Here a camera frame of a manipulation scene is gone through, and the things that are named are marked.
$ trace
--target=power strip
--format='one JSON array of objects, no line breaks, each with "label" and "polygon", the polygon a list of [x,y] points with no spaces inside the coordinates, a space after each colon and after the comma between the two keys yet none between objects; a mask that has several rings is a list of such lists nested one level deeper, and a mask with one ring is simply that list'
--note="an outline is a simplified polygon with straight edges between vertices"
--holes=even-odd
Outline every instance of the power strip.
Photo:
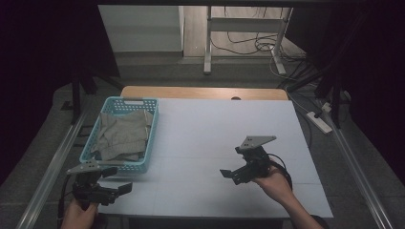
[{"label": "power strip", "polygon": [[320,117],[315,117],[314,112],[307,114],[307,117],[315,124],[324,134],[331,132],[331,127],[328,126]]}]

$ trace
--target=table surface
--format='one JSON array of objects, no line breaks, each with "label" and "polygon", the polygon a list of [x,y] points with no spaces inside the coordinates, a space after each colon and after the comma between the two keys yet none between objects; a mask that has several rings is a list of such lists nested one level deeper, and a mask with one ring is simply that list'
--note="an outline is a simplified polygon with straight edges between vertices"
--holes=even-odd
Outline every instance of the table surface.
[{"label": "table surface", "polygon": [[[122,95],[133,97],[135,89],[139,88],[124,89]],[[280,99],[282,91],[250,90],[250,96],[267,95],[267,100],[233,101],[223,99],[224,92],[231,92],[226,89],[214,89],[223,93],[219,99],[201,99],[204,90],[213,98],[212,89],[198,89],[194,95],[199,98],[192,96],[189,88],[171,89],[168,95],[181,98],[160,98],[148,172],[100,181],[112,188],[132,181],[134,188],[115,204],[100,206],[99,212],[148,217],[287,218],[284,208],[258,185],[235,185],[220,173],[220,169],[236,170],[245,165],[234,148],[247,135],[276,135],[277,139],[264,148],[286,163],[295,195],[311,214],[332,217],[292,103]],[[159,96],[165,91],[154,90],[151,92]]]}]

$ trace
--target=dark background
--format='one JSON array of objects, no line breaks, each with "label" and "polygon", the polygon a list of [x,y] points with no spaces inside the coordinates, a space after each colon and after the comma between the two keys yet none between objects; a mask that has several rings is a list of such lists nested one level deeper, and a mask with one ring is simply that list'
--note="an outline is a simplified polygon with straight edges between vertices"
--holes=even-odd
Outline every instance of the dark background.
[{"label": "dark background", "polygon": [[[405,184],[405,7],[401,1],[374,1],[366,6],[372,6],[371,11],[337,73],[342,89],[351,95],[353,121]],[[322,69],[358,9],[294,9],[286,38]]]},{"label": "dark background", "polygon": [[3,183],[46,119],[53,92],[72,82],[75,66],[85,75],[119,74],[96,5],[3,1],[0,25]]}]

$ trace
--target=wooden edge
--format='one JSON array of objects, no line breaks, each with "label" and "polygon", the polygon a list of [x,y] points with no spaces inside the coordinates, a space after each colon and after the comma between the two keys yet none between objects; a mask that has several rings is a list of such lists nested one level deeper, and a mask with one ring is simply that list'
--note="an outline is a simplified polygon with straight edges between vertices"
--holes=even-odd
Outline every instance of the wooden edge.
[{"label": "wooden edge", "polygon": [[126,86],[122,97],[156,97],[156,98],[199,98],[242,100],[288,100],[282,89],[243,89],[243,88],[195,88],[195,87],[149,87]]}]

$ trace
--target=wall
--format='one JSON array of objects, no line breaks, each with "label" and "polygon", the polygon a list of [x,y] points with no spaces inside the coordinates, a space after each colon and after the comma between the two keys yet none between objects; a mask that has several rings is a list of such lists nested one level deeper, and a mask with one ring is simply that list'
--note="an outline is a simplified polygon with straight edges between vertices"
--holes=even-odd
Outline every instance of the wall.
[{"label": "wall", "polygon": [[183,8],[98,6],[113,52],[181,52]]}]

